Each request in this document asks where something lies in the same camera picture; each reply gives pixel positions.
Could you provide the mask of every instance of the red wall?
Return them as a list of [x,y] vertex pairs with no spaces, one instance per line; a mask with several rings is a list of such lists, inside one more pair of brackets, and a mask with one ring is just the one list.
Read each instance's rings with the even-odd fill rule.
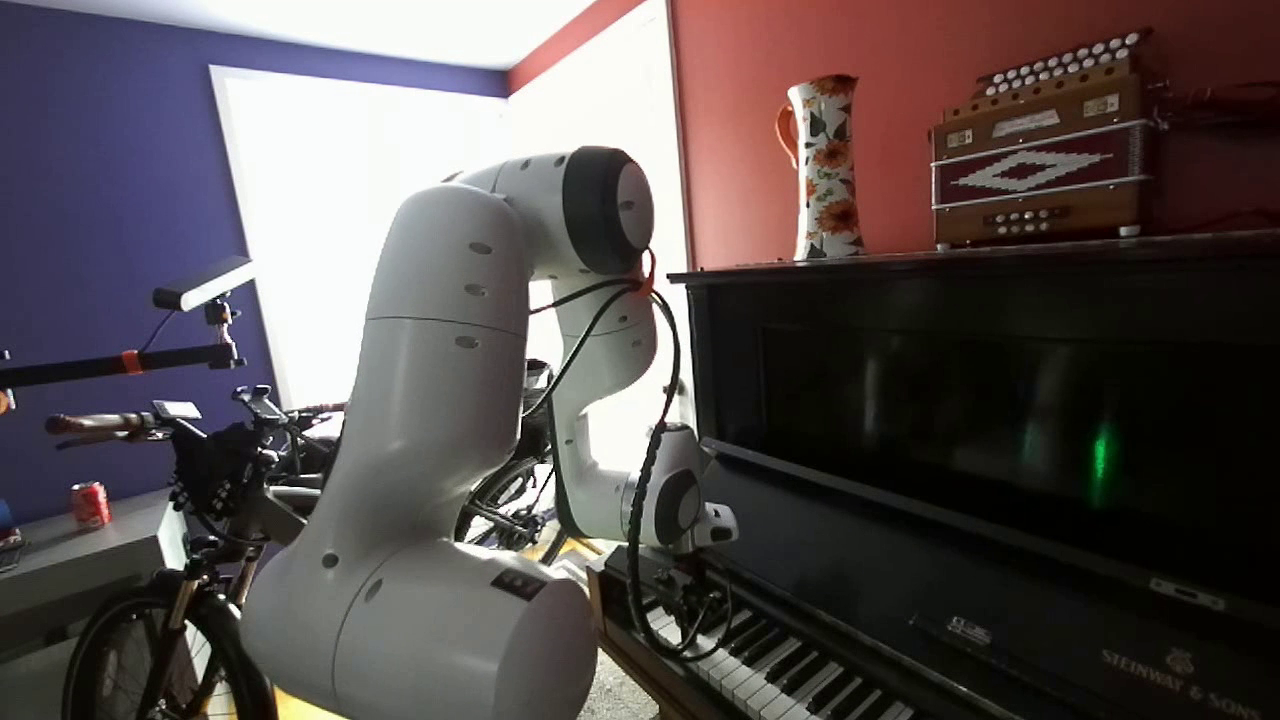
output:
[[[1276,0],[671,0],[700,269],[792,252],[797,190],[771,140],[792,81],[852,72],[869,258],[930,252],[928,129],[978,72],[1129,27],[1178,88],[1280,81]],[[1280,132],[1168,136],[1157,224],[1280,209]]]

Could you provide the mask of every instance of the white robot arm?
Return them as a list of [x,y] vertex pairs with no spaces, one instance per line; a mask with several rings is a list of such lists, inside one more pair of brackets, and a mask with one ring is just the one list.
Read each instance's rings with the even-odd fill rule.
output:
[[[646,182],[616,150],[507,160],[404,201],[322,500],[243,609],[243,644],[280,688],[356,720],[580,711],[597,670],[583,587],[446,533],[515,448],[526,279],[555,295],[616,279],[558,313],[564,337],[586,341],[550,425],[566,526],[623,542],[636,476],[591,465],[586,405],[657,358],[646,233]],[[693,436],[657,457],[643,545],[731,536],[731,513],[693,487],[695,460]]]

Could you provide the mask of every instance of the decorative vase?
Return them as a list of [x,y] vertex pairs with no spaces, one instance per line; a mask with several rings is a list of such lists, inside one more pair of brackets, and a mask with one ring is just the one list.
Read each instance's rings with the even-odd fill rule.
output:
[[857,258],[863,247],[852,172],[857,76],[813,76],[786,88],[774,112],[774,143],[800,184],[797,259]]

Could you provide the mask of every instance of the black piano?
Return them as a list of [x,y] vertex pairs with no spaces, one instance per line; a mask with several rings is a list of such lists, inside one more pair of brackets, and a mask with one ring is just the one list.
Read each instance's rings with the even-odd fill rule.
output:
[[1280,238],[683,273],[731,597],[683,715],[1280,715]]

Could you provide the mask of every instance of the soda can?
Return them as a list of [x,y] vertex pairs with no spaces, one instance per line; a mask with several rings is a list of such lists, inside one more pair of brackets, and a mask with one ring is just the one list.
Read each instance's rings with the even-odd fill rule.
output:
[[70,486],[70,516],[76,516],[76,528],[106,528],[110,526],[106,487],[98,482]]

